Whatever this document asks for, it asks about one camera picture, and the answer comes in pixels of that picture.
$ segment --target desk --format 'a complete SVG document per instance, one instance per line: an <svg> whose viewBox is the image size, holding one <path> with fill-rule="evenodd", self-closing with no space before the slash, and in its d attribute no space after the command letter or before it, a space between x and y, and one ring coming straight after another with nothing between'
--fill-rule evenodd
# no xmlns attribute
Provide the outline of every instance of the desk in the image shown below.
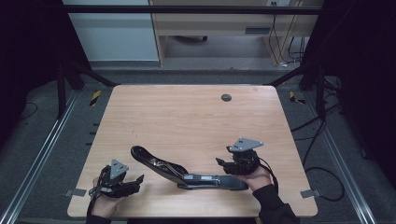
<svg viewBox="0 0 396 224"><path fill-rule="evenodd" d="M231 6L265 7L269 0L149 0L152 6ZM321 7L323 0L283 1L281 7ZM317 21L316 15L277 15L275 32L272 32L274 15L259 14L159 14L153 13L152 20L157 42L160 64L163 64L167 38L172 35L255 35L262 36L274 65L282 62L281 55L288 49L291 37L311 36ZM247 28L258 29L250 33Z"/></svg>
<svg viewBox="0 0 396 224"><path fill-rule="evenodd" d="M224 93L232 96L230 102L221 100ZM270 86L115 87L77 188L90 189L102 168L116 159L130 167L124 182L140 175L145 180L115 217L257 217L260 205L250 189L178 189L130 154L139 145L190 173L224 175L215 158L230 161L225 147L239 136L264 142L256 151L273 168L281 199L296 216L314 216L315 200L300 194L309 185L276 89ZM69 216L85 217L89 201L88 194L73 197Z"/></svg>

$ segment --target black sleeve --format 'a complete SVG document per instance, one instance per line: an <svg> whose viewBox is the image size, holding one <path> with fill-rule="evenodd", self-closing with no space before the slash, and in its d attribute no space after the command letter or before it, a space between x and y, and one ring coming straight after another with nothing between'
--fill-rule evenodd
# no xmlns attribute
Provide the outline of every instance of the black sleeve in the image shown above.
<svg viewBox="0 0 396 224"><path fill-rule="evenodd" d="M110 224L111 219L105 217L96 217L93 215L87 216L87 221L85 224Z"/></svg>
<svg viewBox="0 0 396 224"><path fill-rule="evenodd" d="M277 195L274 185L268 185L253 191L253 196L259 201L262 210L259 217L263 224L294 224L300 223L288 203L283 203Z"/></svg>

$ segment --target wall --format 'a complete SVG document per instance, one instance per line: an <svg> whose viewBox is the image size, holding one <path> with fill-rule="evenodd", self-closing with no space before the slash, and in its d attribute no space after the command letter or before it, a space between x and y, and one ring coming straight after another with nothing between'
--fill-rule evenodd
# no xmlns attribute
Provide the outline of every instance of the wall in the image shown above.
<svg viewBox="0 0 396 224"><path fill-rule="evenodd" d="M65 5L148 5L147 0L63 0ZM70 13L90 62L158 61L149 14Z"/></svg>

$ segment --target metal bracket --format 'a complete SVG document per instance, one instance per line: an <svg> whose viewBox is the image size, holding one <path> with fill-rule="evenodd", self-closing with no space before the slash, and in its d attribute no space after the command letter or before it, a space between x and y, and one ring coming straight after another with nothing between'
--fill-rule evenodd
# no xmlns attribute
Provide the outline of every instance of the metal bracket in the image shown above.
<svg viewBox="0 0 396 224"><path fill-rule="evenodd" d="M122 175L123 173L127 172L128 170L129 170L129 167L127 165L124 165L117 160L112 160L111 161L110 179L114 179L117 176Z"/></svg>
<svg viewBox="0 0 396 224"><path fill-rule="evenodd" d="M318 189L307 189L307 190L302 190L301 192L301 196L303 196L303 198L309 198L309 197L319 197L321 196L321 193Z"/></svg>
<svg viewBox="0 0 396 224"><path fill-rule="evenodd" d="M264 145L263 142L259 142L252 139L247 139L244 137L239 137L239 139L230 147L231 152L243 152L255 147L262 147Z"/></svg>
<svg viewBox="0 0 396 224"><path fill-rule="evenodd" d="M85 189L67 189L64 192L64 196L66 196L66 197L73 197L73 196L84 197L86 192L87 192L87 190L85 190Z"/></svg>
<svg viewBox="0 0 396 224"><path fill-rule="evenodd" d="M177 184L180 189L228 189L246 190L248 185L231 175L184 175L186 184Z"/></svg>

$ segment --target table top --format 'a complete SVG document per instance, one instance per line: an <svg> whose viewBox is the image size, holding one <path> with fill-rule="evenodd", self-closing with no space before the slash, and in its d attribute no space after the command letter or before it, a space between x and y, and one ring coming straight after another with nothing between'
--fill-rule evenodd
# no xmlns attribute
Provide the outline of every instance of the table top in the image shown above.
<svg viewBox="0 0 396 224"><path fill-rule="evenodd" d="M223 94L232 99L225 102ZM225 175L215 158L232 161L226 147L239 137L262 141L259 157L272 167L279 196L298 217L317 211L290 127L276 89L251 85L120 85L114 88L92 143L77 189L92 180L112 159L128 165L124 182L145 175L140 191L119 205L114 217L257 217L260 204L251 190L178 189L131 156L132 146L179 164L189 173ZM90 201L74 196L71 217L85 217Z"/></svg>

